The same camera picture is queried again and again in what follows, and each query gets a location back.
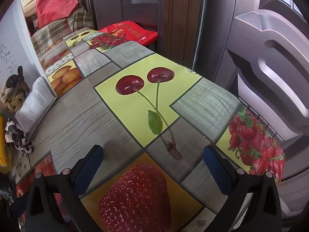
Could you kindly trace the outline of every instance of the cherry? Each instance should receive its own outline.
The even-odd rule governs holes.
[[[81,34],[81,36],[87,35],[88,33],[90,33],[90,32],[84,32],[84,33]]]
[[[79,37],[79,35],[76,35],[75,37],[72,37],[71,40],[74,40],[74,39],[76,39],[78,37]]]
[[[118,80],[116,91],[121,95],[129,95],[135,93],[135,90],[140,90],[144,87],[144,80],[135,75],[127,75]]]
[[[157,83],[160,79],[160,83],[171,81],[175,76],[175,73],[164,67],[156,67],[153,68],[150,72],[147,74],[147,79],[150,83]]]

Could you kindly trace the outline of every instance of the red plastic bag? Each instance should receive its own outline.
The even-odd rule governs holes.
[[[78,6],[78,0],[36,0],[38,28],[50,22],[63,19],[71,15]]]
[[[149,44],[155,42],[159,37],[157,32],[144,30],[132,21],[115,23],[104,27],[99,31],[103,33],[110,33],[126,40],[138,42],[143,46],[148,46]]]

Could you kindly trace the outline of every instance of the braided rope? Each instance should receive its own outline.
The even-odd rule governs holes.
[[[0,92],[0,105],[3,107],[3,109],[15,113],[17,112],[21,106],[23,105],[25,101],[25,90],[24,88],[29,88],[25,82],[23,82],[21,85],[17,84],[18,90],[13,95],[12,92],[14,90],[14,87],[7,88],[6,86],[7,82],[4,83],[2,86],[2,90]]]

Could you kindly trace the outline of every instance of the white towel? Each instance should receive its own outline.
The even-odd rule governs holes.
[[[39,77],[32,85],[32,90],[22,107],[16,112],[15,119],[25,133],[28,133],[49,107],[54,95],[44,78]]]

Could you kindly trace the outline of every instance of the metal screw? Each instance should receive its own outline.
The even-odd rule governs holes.
[[[64,170],[62,170],[62,173],[64,174],[64,175],[67,175],[67,174],[69,174],[70,173],[70,168],[65,168]]]
[[[38,179],[38,178],[40,178],[41,176],[42,176],[41,173],[36,173],[35,178]]]
[[[238,174],[244,174],[245,173],[245,170],[243,170],[242,168],[237,168],[236,172]]]
[[[268,178],[271,178],[271,177],[272,177],[271,172],[266,172],[266,176],[267,176]]]

